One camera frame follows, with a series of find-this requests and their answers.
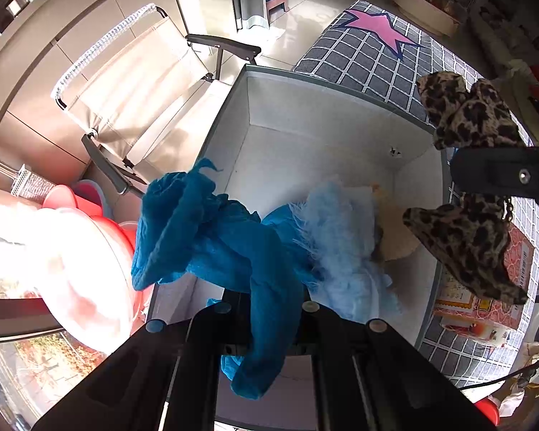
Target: cardboard box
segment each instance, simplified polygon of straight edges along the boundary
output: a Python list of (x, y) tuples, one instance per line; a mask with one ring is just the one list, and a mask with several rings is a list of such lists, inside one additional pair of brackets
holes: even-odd
[[(509, 224), (509, 247), (504, 262), (509, 279), (527, 291), (533, 263), (534, 247), (529, 239), (512, 223)], [(497, 300), (481, 300), (457, 282), (446, 270), (441, 281), (433, 312), (461, 322), (478, 326), (517, 329), (523, 306), (507, 305)]]

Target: chair backrest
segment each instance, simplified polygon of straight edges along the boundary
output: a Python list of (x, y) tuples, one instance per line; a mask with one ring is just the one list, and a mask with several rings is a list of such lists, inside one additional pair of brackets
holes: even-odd
[(66, 111), (123, 159), (166, 108), (184, 105), (205, 74), (180, 31), (164, 18), (104, 64)]

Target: leopard print cloth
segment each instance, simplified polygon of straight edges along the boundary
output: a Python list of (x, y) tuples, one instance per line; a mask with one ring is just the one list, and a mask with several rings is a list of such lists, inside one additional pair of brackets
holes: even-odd
[[(489, 81), (480, 79), (467, 92), (463, 77), (441, 71), (421, 77), (417, 88), (436, 128), (436, 149), (525, 146)], [(510, 242), (506, 201), (505, 196), (465, 194), (459, 206), (407, 209), (404, 224), (477, 297), (523, 305), (527, 294), (509, 280), (503, 263)]]

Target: beige chair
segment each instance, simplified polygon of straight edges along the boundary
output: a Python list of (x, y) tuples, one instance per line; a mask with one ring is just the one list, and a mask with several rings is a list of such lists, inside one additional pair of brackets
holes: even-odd
[[(155, 11), (161, 21), (105, 63), (78, 96), (62, 100), (64, 90), (88, 63)], [(208, 73), (192, 43), (218, 49), (215, 76)], [(219, 80), (224, 50), (255, 64), (261, 48), (222, 37), (184, 37), (163, 9), (148, 4), (85, 52), (59, 79), (52, 98), (85, 130), (84, 145), (95, 140), (131, 169), (132, 177), (150, 182), (194, 165), (231, 88)]]

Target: checkered tablecloth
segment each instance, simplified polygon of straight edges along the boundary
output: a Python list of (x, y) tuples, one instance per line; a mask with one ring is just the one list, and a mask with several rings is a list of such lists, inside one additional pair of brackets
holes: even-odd
[[(349, 8), (375, 15), (386, 11), (366, 1), (356, 1)], [(482, 77), (476, 70), (407, 21), (388, 14), (393, 28), (419, 46), (402, 45), (401, 59), (374, 33), (358, 28), (341, 27), (352, 16), (340, 14), (321, 34), (310, 50), (297, 62), (293, 71), (340, 84), (369, 94), (427, 122), (420, 103), (415, 80), (435, 71), (454, 71), (466, 80), (467, 89)], [(528, 134), (519, 126), (521, 137), (532, 145)], [(459, 202), (459, 190), (450, 188), (450, 202)], [(439, 318), (427, 327), (420, 352), (458, 387), (495, 379), (507, 374), (515, 361), (524, 332), (533, 311), (533, 298), (539, 280), (539, 206), (530, 199), (513, 198), (515, 225), (535, 247), (529, 284), (529, 301), (525, 305), (518, 331), (503, 348), (490, 349), (473, 340), (441, 328)]]

